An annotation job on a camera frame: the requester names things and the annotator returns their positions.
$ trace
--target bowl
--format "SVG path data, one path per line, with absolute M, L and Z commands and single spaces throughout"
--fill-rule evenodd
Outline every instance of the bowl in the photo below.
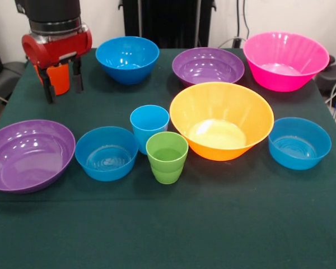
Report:
M 249 38 L 244 54 L 255 81 L 272 91 L 295 91 L 329 63 L 327 50 L 305 36 L 285 32 Z
M 331 145 L 324 129 L 302 118 L 276 120 L 269 135 L 269 151 L 273 159 L 293 170 L 314 167 L 329 153 Z
M 76 144 L 75 157 L 88 176 L 114 181 L 133 168 L 138 142 L 130 131 L 116 126 L 93 129 Z
M 0 191 L 30 193 L 55 182 L 71 161 L 72 132 L 49 120 L 27 120 L 0 129 Z
M 238 56 L 216 48 L 188 49 L 174 58 L 172 68 L 186 87 L 215 81 L 234 83 L 245 71 Z
M 159 48 L 155 43 L 137 36 L 110 39 L 96 50 L 103 70 L 125 85 L 142 82 L 151 73 L 158 56 Z
M 206 82 L 178 93 L 170 118 L 189 146 L 201 157 L 232 160 L 264 140 L 274 114 L 259 94 L 227 82 Z

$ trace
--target orange bowl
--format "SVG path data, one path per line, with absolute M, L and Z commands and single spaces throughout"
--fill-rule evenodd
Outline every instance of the orange bowl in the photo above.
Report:
M 274 126 L 268 102 L 255 91 L 227 82 L 193 85 L 170 105 L 174 127 L 190 148 L 214 161 L 232 160 L 264 140 Z

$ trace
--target pink bowl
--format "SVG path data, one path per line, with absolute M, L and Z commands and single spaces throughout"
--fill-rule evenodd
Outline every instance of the pink bowl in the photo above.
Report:
M 244 54 L 256 82 L 272 91 L 295 91 L 329 63 L 329 53 L 318 42 L 285 32 L 249 38 Z

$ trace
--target cup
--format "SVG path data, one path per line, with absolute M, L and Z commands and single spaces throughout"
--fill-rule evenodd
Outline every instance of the cup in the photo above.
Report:
M 175 183 L 183 171 L 188 154 L 185 138 L 174 132 L 160 132 L 148 139 L 146 150 L 157 181 L 162 184 Z
M 35 66 L 36 73 L 39 76 L 37 66 Z M 50 78 L 51 85 L 54 86 L 56 95 L 61 95 L 69 90 L 69 68 L 68 64 L 60 64 L 59 66 L 51 66 L 47 68 L 47 74 Z
M 156 133 L 167 131 L 169 113 L 158 105 L 144 105 L 130 114 L 133 133 L 139 142 L 139 151 L 147 154 L 146 143 Z

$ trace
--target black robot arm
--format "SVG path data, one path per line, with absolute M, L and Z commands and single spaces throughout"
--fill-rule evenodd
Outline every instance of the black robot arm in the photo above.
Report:
M 15 0 L 19 13 L 39 35 L 64 35 L 81 27 L 80 0 Z

